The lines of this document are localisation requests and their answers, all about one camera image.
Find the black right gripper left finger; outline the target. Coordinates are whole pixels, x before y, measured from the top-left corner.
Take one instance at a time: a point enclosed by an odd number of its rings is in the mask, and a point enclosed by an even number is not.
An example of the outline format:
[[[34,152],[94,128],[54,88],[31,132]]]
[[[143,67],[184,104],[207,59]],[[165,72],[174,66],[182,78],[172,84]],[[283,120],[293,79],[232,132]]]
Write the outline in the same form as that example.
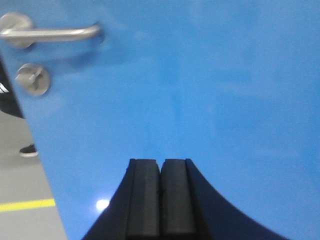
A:
[[[154,159],[131,159],[109,206],[85,240],[160,239],[160,170]]]

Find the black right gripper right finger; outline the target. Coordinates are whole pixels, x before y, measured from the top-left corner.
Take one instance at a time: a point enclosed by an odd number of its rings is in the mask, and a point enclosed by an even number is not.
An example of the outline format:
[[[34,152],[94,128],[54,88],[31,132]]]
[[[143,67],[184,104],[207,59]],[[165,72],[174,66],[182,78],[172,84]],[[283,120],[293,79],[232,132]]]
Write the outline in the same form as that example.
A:
[[[161,168],[164,240],[283,240],[226,200],[191,159],[166,159]]]

